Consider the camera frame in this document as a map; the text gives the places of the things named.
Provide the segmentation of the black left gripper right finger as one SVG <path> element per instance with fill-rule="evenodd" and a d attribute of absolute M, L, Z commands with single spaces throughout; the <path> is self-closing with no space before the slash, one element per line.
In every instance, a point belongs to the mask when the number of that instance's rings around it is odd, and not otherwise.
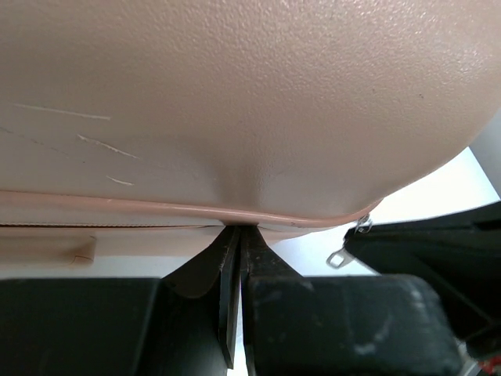
<path fill-rule="evenodd" d="M 457 375 L 435 291 L 409 275 L 304 277 L 254 226 L 241 230 L 243 343 L 251 375 Z"/>

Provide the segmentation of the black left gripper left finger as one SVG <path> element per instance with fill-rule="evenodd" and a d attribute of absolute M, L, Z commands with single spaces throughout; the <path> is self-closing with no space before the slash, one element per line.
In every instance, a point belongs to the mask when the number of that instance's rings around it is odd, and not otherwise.
<path fill-rule="evenodd" d="M 2 374 L 226 374 L 239 240 L 238 228 L 224 228 L 164 278 L 2 281 Z"/>

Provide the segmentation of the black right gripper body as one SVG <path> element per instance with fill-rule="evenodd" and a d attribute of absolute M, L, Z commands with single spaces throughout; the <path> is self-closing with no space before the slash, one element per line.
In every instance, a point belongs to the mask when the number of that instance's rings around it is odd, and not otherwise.
<path fill-rule="evenodd" d="M 500 205 L 349 230 L 344 249 L 381 274 L 410 274 L 438 293 L 469 354 L 500 354 Z"/>

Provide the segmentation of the pink hard-shell suitcase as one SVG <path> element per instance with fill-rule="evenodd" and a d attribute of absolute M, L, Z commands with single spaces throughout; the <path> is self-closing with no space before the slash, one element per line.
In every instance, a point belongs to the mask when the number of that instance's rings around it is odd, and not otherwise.
<path fill-rule="evenodd" d="M 341 226 L 499 106 L 497 1 L 4 1 L 1 268 Z"/>

